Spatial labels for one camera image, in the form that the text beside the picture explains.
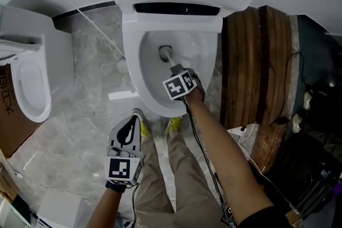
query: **wooden board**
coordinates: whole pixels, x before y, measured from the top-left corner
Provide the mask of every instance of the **wooden board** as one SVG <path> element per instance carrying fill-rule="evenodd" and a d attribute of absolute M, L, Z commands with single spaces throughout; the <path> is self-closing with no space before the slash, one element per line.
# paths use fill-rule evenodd
<path fill-rule="evenodd" d="M 247 77 L 247 44 L 246 44 L 246 26 L 244 12 L 236 13 L 237 24 L 237 60 L 238 60 L 238 81 L 236 94 L 236 110 L 234 125 L 244 125 L 242 121 L 244 105 L 245 105 L 245 91 L 246 91 L 246 77 Z"/>
<path fill-rule="evenodd" d="M 254 84 L 254 67 L 255 67 L 255 46 L 254 46 L 254 21 L 252 11 L 244 12 L 246 26 L 246 83 L 245 83 L 245 99 L 244 111 L 241 124 L 249 124 L 251 105 L 253 100 L 253 84 Z"/>
<path fill-rule="evenodd" d="M 290 19 L 287 14 L 268 6 L 259 9 L 261 29 L 261 80 L 256 121 L 272 124 L 282 116 L 289 93 L 291 66 Z"/>
<path fill-rule="evenodd" d="M 251 158 L 263 174 L 272 167 L 285 134 L 286 124 L 273 123 L 259 126 Z"/>
<path fill-rule="evenodd" d="M 260 22 L 259 11 L 252 9 L 253 28 L 254 28 L 254 77 L 253 77 L 253 93 L 251 101 L 250 114 L 248 116 L 248 123 L 253 123 L 257 119 L 257 110 L 259 103 L 260 92 L 260 78 L 261 78 L 261 36 L 260 36 Z"/>
<path fill-rule="evenodd" d="M 249 7 L 224 20 L 222 31 L 221 123 L 227 128 L 253 122 L 272 124 L 286 110 L 291 66 L 287 14 Z"/>
<path fill-rule="evenodd" d="M 220 122 L 227 129 L 253 123 L 258 107 L 261 69 L 258 9 L 248 7 L 224 20 L 222 54 Z"/>

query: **toilet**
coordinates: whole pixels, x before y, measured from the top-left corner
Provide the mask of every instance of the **toilet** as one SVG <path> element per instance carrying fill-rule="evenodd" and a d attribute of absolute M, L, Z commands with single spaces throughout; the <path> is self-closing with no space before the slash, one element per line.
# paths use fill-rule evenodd
<path fill-rule="evenodd" d="M 162 82 L 170 63 L 159 47 L 170 45 L 174 61 L 195 70 L 206 90 L 216 58 L 223 18 L 246 9 L 253 0 L 115 0 L 122 10 L 123 47 L 132 82 L 147 107 L 165 117 L 186 113 L 171 101 Z"/>
<path fill-rule="evenodd" d="M 71 34 L 45 15 L 0 5 L 0 66 L 7 64 L 21 111 L 44 122 L 75 83 Z"/>

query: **black cable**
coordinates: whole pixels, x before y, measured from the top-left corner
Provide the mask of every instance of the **black cable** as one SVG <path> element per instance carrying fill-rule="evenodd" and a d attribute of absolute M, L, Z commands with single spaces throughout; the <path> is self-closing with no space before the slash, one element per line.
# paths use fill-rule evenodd
<path fill-rule="evenodd" d="M 134 195 L 135 195 L 135 192 L 137 191 L 139 185 L 140 185 L 140 183 L 137 183 L 137 184 L 136 184 L 136 187 L 135 187 L 135 189 L 134 189 L 134 191 L 133 191 L 133 194 L 132 194 L 132 208 L 133 208 L 133 214 L 134 214 L 134 220 L 133 220 L 133 224 L 132 224 L 132 226 L 131 226 L 132 228 L 134 227 L 134 225 L 135 225 L 135 223 L 136 223 L 136 221 L 137 221 L 137 216 L 136 216 L 136 214 L 135 214 L 135 208 L 134 208 Z"/>
<path fill-rule="evenodd" d="M 211 175 L 211 177 L 212 177 L 212 180 L 213 180 L 213 183 L 214 183 L 216 192 L 217 192 L 217 194 L 219 195 L 219 199 L 220 199 L 220 203 L 221 203 L 221 208 L 222 208 L 222 210 L 223 210 L 223 213 L 224 213 L 226 219 L 228 220 L 226 208 L 225 208 L 225 206 L 224 206 L 224 201 L 223 201 L 223 197 L 222 197 L 222 194 L 221 194 L 221 192 L 220 192 L 220 189 L 219 189 L 219 185 L 218 185 L 218 183 L 217 183 L 217 180 L 216 180 L 216 177 L 215 177 L 215 175 L 214 175 L 214 173 L 213 173 L 213 170 L 211 169 L 210 162 L 209 162 L 209 159 L 208 159 L 208 157 L 207 157 L 207 155 L 206 155 L 206 153 L 205 153 L 205 150 L 204 150 L 204 148 L 203 148 L 203 145 L 201 144 L 201 141 L 200 141 L 200 139 L 199 139 L 199 137 L 198 137 L 197 130 L 196 130 L 196 126 L 195 126 L 195 123 L 193 122 L 192 113 L 191 113 L 190 108 L 189 108 L 188 104 L 186 103 L 184 97 L 182 97 L 181 101 L 185 104 L 186 112 L 188 113 L 189 118 L 190 118 L 190 123 L 191 123 L 191 127 L 192 127 L 193 136 L 195 137 L 195 140 L 196 140 L 196 142 L 197 142 L 199 148 L 201 149 L 201 151 L 202 151 L 202 153 L 203 153 L 203 157 L 204 157 L 204 159 L 205 159 L 205 161 L 206 161 L 206 164 L 207 164 L 207 166 L 208 166 L 209 173 L 210 173 L 210 175 Z"/>
<path fill-rule="evenodd" d="M 274 124 L 275 121 L 277 121 L 277 120 L 281 117 L 281 115 L 282 115 L 282 113 L 283 113 L 283 110 L 284 110 L 284 107 L 285 107 L 285 101 L 286 101 L 286 97 L 285 97 L 285 96 L 286 96 L 286 75 L 287 75 L 287 68 L 289 67 L 289 63 L 290 63 L 289 61 L 290 61 L 291 57 L 294 56 L 294 55 L 296 55 L 296 54 L 299 54 L 299 56 L 302 57 L 302 64 L 301 64 L 301 81 L 304 83 L 304 85 L 305 85 L 306 88 L 308 87 L 308 84 L 305 83 L 305 81 L 304 81 L 304 62 L 305 62 L 304 55 L 303 55 L 301 52 L 299 52 L 299 51 L 294 52 L 294 53 L 290 54 L 290 56 L 287 58 L 287 61 L 286 61 L 283 105 L 282 105 L 282 108 L 281 108 L 279 114 L 277 115 L 277 118 L 275 118 L 271 124 Z"/>

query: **hand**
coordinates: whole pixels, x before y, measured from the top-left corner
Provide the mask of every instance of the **hand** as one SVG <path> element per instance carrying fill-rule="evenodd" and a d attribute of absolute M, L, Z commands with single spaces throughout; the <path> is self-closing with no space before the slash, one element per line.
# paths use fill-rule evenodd
<path fill-rule="evenodd" d="M 203 101 L 205 97 L 205 92 L 202 87 L 202 83 L 200 79 L 198 78 L 198 75 L 193 71 L 192 68 L 186 68 L 186 70 L 189 72 L 192 80 L 194 80 L 197 84 L 197 87 L 194 88 L 193 91 L 191 91 L 189 94 L 185 95 L 186 101 L 188 102 L 189 107 L 197 101 Z"/>
<path fill-rule="evenodd" d="M 203 95 L 200 92 L 199 88 L 194 88 L 193 91 L 191 91 L 189 94 L 185 95 L 186 101 L 191 108 L 191 105 L 197 102 L 202 102 L 203 100 Z"/>

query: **foot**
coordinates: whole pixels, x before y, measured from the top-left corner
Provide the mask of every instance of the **foot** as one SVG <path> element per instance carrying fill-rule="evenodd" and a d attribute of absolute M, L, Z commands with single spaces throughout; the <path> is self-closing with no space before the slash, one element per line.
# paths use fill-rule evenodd
<path fill-rule="evenodd" d="M 298 133 L 301 128 L 299 124 L 303 121 L 303 118 L 299 116 L 297 113 L 292 117 L 292 131 L 294 133 Z"/>
<path fill-rule="evenodd" d="M 168 136 L 170 131 L 179 131 L 181 127 L 181 122 L 181 117 L 170 118 L 169 123 L 167 124 L 167 127 L 164 131 L 164 135 Z"/>
<path fill-rule="evenodd" d="M 304 93 L 304 105 L 303 105 L 303 108 L 306 109 L 306 110 L 309 110 L 310 109 L 310 101 L 312 99 L 312 96 L 309 94 L 309 92 L 305 92 Z"/>
<path fill-rule="evenodd" d="M 139 108 L 134 108 L 132 110 L 132 115 L 137 115 L 140 120 L 140 134 L 141 137 L 147 137 L 150 134 L 149 129 L 146 125 L 146 118 L 144 113 Z"/>

